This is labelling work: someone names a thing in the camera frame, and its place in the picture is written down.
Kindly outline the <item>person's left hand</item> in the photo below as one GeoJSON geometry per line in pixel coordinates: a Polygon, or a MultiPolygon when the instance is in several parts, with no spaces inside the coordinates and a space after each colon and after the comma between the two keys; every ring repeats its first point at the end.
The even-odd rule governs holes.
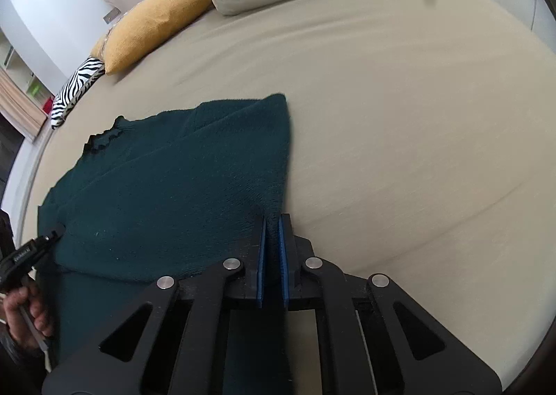
{"type": "Polygon", "coordinates": [[[25,351],[48,351],[47,339],[53,333],[48,309],[41,290],[28,278],[23,286],[7,293],[3,307],[8,332],[25,351]]]}

